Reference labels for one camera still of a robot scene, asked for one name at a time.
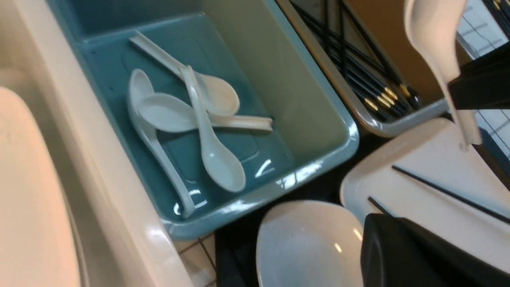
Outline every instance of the white bowl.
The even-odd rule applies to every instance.
[[[271,209],[257,239],[261,287],[363,286],[363,229],[345,208],[295,201]]]

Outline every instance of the tiled floor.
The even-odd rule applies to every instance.
[[[487,130],[499,148],[510,157],[510,110],[480,110],[478,125]]]
[[[173,242],[195,287],[216,287],[214,235]]]
[[[473,58],[481,57],[508,42],[481,0],[468,0],[457,32],[460,43]]]

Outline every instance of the white basin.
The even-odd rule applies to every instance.
[[[0,7],[0,84],[27,103],[46,141],[77,227],[82,286],[192,287],[46,2]]]

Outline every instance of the black chopstick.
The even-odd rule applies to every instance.
[[[502,222],[505,222],[506,224],[510,225],[510,219],[500,215],[499,213],[496,213],[496,212],[494,212],[494,211],[492,211],[492,210],[490,210],[490,209],[488,209],[486,207],[483,207],[483,206],[481,206],[481,205],[479,205],[477,203],[474,203],[474,202],[470,201],[469,199],[466,199],[466,198],[464,198],[464,197],[462,197],[462,196],[460,196],[458,194],[455,194],[455,193],[453,193],[453,192],[451,192],[451,191],[449,191],[449,190],[447,190],[447,189],[445,189],[445,188],[443,188],[443,187],[441,187],[441,186],[439,186],[437,184],[431,183],[431,182],[429,182],[429,181],[427,181],[427,180],[425,180],[425,179],[423,179],[423,178],[421,178],[421,177],[419,177],[417,175],[414,175],[414,174],[412,174],[412,173],[410,173],[410,172],[408,172],[406,170],[403,170],[403,169],[399,168],[398,166],[393,165],[391,168],[393,168],[394,170],[396,170],[396,171],[398,171],[398,172],[400,172],[402,174],[405,174],[405,175],[407,175],[407,176],[409,176],[409,177],[411,177],[411,178],[413,178],[415,180],[418,180],[419,182],[424,183],[424,184],[426,184],[426,185],[436,189],[437,191],[442,192],[443,194],[446,194],[446,195],[448,195],[450,197],[453,197],[453,198],[457,199],[458,201],[461,201],[464,204],[467,204],[467,205],[477,209],[478,211],[481,211],[481,212],[483,212],[483,213],[485,213],[485,214],[487,214],[487,215],[489,215],[489,216],[491,216],[491,217],[493,217],[495,219],[498,219],[498,220],[500,220]]]
[[[343,0],[338,0],[338,22],[340,23],[340,60],[342,61],[342,70],[341,73],[344,76],[344,79],[349,83],[349,78],[347,76],[347,50],[346,50],[346,41],[345,41],[345,22],[344,22],[344,12],[342,11]]]
[[[393,217],[391,213],[389,213],[384,207],[382,207],[373,197],[369,196],[368,201],[375,206],[375,208],[379,209],[382,214]]]
[[[303,18],[303,20],[305,20],[305,19],[308,20],[311,24],[315,25],[320,30],[322,30],[324,25],[319,20],[317,20],[314,16],[310,15],[307,11],[305,11],[303,8],[301,8],[300,6],[295,4],[294,2],[291,2],[291,4],[296,9],[296,11],[299,14],[299,16],[301,16],[301,18]],[[336,41],[340,41],[341,42],[340,35],[338,35],[337,33],[333,32],[332,30],[329,31],[329,35],[333,39],[335,39]],[[346,48],[349,51],[351,51],[353,54],[355,54],[358,58],[363,60],[366,64],[368,64],[370,67],[372,67],[374,70],[376,70],[381,75],[386,75],[386,71],[378,63],[376,63],[370,57],[368,57],[363,52],[361,52],[357,47],[355,47],[354,45],[352,45],[349,42],[345,42],[345,44],[346,44]]]
[[[322,29],[322,42],[324,43],[324,51],[326,54],[329,54],[329,9],[328,3],[329,0],[323,0],[324,4],[322,5],[322,13],[324,14],[324,27]]]
[[[391,68],[391,65],[388,63],[384,55],[379,51],[375,43],[372,41],[370,36],[367,34],[367,32],[363,29],[358,19],[354,16],[354,14],[349,10],[349,7],[345,5],[345,3],[342,3],[342,8],[345,11],[345,13],[349,16],[349,18],[352,20],[352,23],[354,26],[356,26],[356,29],[361,34],[365,42],[368,44],[372,52],[375,54],[381,65],[383,66],[386,73],[393,78],[393,81],[397,83],[400,90],[406,97],[406,100],[409,102],[409,104],[414,108],[419,108],[418,98],[416,95],[416,92],[412,89],[409,89],[409,87],[404,84],[404,82],[400,79],[400,77],[397,75],[397,73]]]

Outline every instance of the ceramic spoon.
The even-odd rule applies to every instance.
[[[195,112],[185,102],[166,93],[154,93],[138,106],[144,120],[160,131],[187,132],[198,128]],[[272,131],[273,120],[258,116],[217,116],[209,114],[213,127]]]
[[[172,73],[181,80],[183,79],[179,69],[184,67],[184,65],[154,42],[138,31],[135,31],[135,36],[131,37],[130,41],[172,71]],[[239,97],[230,84],[218,77],[212,77],[197,72],[195,72],[195,77],[202,91],[203,105],[209,113],[222,116],[229,116],[237,113],[240,105]]]
[[[147,123],[138,113],[138,106],[140,103],[142,103],[148,95],[153,93],[154,89],[152,88],[147,75],[142,70],[134,70],[131,73],[127,97],[127,110],[129,112],[129,117],[138,135],[150,149],[175,187],[175,190],[183,203],[182,215],[184,218],[187,218],[195,211],[195,204],[193,203],[183,180],[161,147],[161,144],[156,137],[156,129]]]
[[[481,135],[473,111],[457,111],[448,90],[448,82],[460,74],[455,43],[457,27],[467,0],[406,0],[405,33],[436,77],[453,120],[459,126],[464,150],[469,144],[480,144]]]
[[[246,175],[239,159],[228,150],[214,134],[211,121],[201,100],[201,90],[190,66],[182,67],[181,73],[188,88],[191,104],[195,110],[202,161],[207,173],[222,188],[240,192],[246,185]]]

